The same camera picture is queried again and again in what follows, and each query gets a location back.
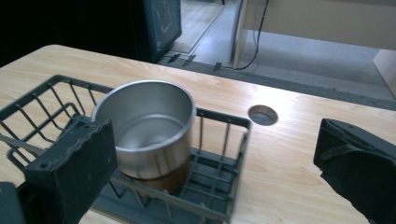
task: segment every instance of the stainless steel bowl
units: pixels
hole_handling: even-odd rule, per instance
[[[190,159],[195,113],[194,101],[183,88],[146,80],[108,93],[92,120],[111,119],[120,171],[147,180],[167,176]]]

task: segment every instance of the wooden table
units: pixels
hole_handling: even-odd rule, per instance
[[[0,106],[55,74],[109,87],[163,79],[186,88],[199,107],[245,118],[253,105],[273,108],[279,116],[276,124],[252,127],[233,223],[367,223],[320,177],[321,171],[313,164],[320,121],[349,122],[396,144],[395,111],[61,46],[44,47],[2,67]],[[5,153],[0,155],[0,181],[19,185],[22,174]],[[81,222],[116,223],[93,211]]]

